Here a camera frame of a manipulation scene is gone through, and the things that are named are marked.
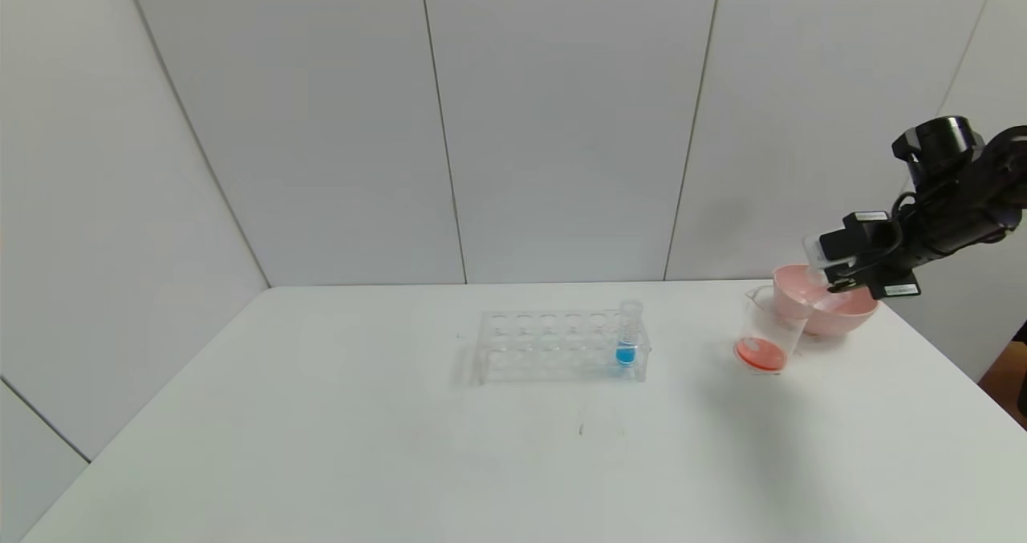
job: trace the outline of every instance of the pink bowl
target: pink bowl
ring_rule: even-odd
[[[827,286],[814,284],[806,273],[807,265],[786,265],[773,272],[774,304],[785,316],[802,316],[809,312],[812,303],[827,295]],[[877,301],[866,287],[847,292],[848,299],[823,308],[814,308],[806,321],[810,335],[837,336],[854,331],[877,310]]]

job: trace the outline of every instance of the clear beaker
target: clear beaker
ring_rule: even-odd
[[[812,306],[790,308],[782,315],[774,303],[773,286],[760,286],[746,294],[746,315],[741,335],[734,342],[734,354],[752,366],[776,373],[788,364],[813,312]]]

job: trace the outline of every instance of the wall seam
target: wall seam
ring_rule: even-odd
[[[71,439],[65,436],[65,434],[62,433],[60,429],[53,426],[53,423],[50,423],[49,419],[44,417],[43,414],[40,413],[38,409],[36,409],[36,405],[32,404],[32,401],[30,401],[25,395],[23,395],[17,390],[17,388],[14,387],[14,385],[11,385],[10,381],[7,380],[6,376],[0,375],[0,383],[3,383],[3,386],[7,387],[7,389],[10,390],[10,392],[15,397],[17,397],[18,400],[22,400],[23,403],[25,403],[25,406],[29,408],[29,411],[31,411],[33,415],[36,415],[40,419],[40,421],[47,426],[48,429],[50,429],[61,440],[65,442],[65,444],[67,444],[72,451],[75,452],[75,455],[80,456],[82,460],[85,461],[87,464],[92,463],[92,461],[87,456],[85,456],[85,454],[82,453],[82,451],[79,448],[75,447],[75,443],[71,442]]]
[[[232,218],[235,228],[238,229],[239,236],[242,238],[242,243],[246,244],[246,250],[250,250],[250,257],[253,259],[254,265],[257,265],[257,270],[264,279],[265,288],[270,288],[271,282],[267,279],[267,273],[264,272],[264,266],[260,264],[260,259],[257,258],[257,251],[254,251],[253,244],[250,244],[250,239],[246,237],[246,233],[242,230],[242,225],[239,224],[239,218],[235,215],[235,209],[233,209],[232,203],[228,201],[228,196],[225,193],[225,189],[222,188],[221,181],[219,181],[218,176],[214,172],[214,167],[211,166],[211,160],[206,156],[206,151],[203,149],[203,145],[199,142],[199,137],[196,134],[196,128],[194,127],[192,120],[189,118],[189,113],[186,112],[186,107],[182,102],[182,96],[179,94],[178,87],[176,87],[175,82],[172,79],[172,75],[167,71],[167,65],[164,64],[164,56],[160,53],[160,47],[157,46],[157,39],[154,38],[153,31],[150,28],[150,22],[146,20],[143,4],[139,0],[131,1],[136,5],[136,13],[139,13],[140,21],[143,22],[143,28],[146,31],[147,39],[150,41],[150,46],[153,47],[153,52],[157,56],[157,64],[160,65],[160,71],[164,74],[164,79],[172,89],[176,104],[179,105],[179,111],[182,112],[182,118],[186,120],[186,126],[189,127],[189,132],[192,134],[193,144],[196,145],[196,149],[198,149],[199,155],[203,159],[203,163],[206,166],[206,172],[211,176],[212,181],[214,181],[214,186],[218,189],[221,200],[225,203],[225,207],[228,209],[228,215]]]
[[[460,235],[460,214],[456,207],[456,186],[453,184],[453,164],[449,158],[449,137],[446,133],[446,118],[443,115],[443,92],[439,86],[439,68],[435,67],[435,43],[431,37],[431,21],[428,20],[428,0],[424,5],[424,28],[428,32],[428,52],[431,54],[431,75],[435,79],[435,100],[439,101],[439,122],[443,130],[443,149],[446,152],[446,169],[450,174],[450,195],[453,198],[453,221],[456,223],[456,244],[460,249],[460,268],[463,269],[463,283],[467,283],[467,260],[463,255],[463,237]]]
[[[667,274],[671,270],[671,254],[674,251],[674,238],[678,232],[678,217],[681,215],[681,197],[685,193],[685,177],[688,174],[688,162],[692,153],[692,142],[695,141],[695,123],[699,119],[699,101],[702,98],[702,85],[706,82],[706,71],[707,65],[710,61],[710,49],[713,43],[713,27],[714,22],[717,20],[717,5],[719,5],[720,0],[713,0],[713,10],[710,13],[710,30],[707,32],[707,43],[706,50],[702,53],[702,69],[699,72],[699,86],[695,91],[695,108],[692,112],[692,125],[688,131],[688,148],[685,149],[685,163],[681,169],[681,188],[678,189],[678,205],[674,210],[674,222],[671,224],[671,241],[667,246],[667,262],[663,264],[663,280],[667,280]]]

